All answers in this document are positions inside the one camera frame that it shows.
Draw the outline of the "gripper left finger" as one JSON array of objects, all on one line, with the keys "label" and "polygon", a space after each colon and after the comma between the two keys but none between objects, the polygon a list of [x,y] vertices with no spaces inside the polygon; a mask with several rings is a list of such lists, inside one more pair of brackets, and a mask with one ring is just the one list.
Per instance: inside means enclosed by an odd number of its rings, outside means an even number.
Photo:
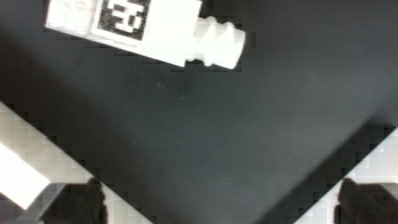
[{"label": "gripper left finger", "polygon": [[101,183],[67,184],[44,213],[44,224],[108,224]]}]

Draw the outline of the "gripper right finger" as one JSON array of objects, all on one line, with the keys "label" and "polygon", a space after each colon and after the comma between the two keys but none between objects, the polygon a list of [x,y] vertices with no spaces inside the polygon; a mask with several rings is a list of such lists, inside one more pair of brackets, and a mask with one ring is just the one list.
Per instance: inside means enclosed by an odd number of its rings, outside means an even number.
[{"label": "gripper right finger", "polygon": [[398,183],[342,179],[333,224],[398,224]]}]

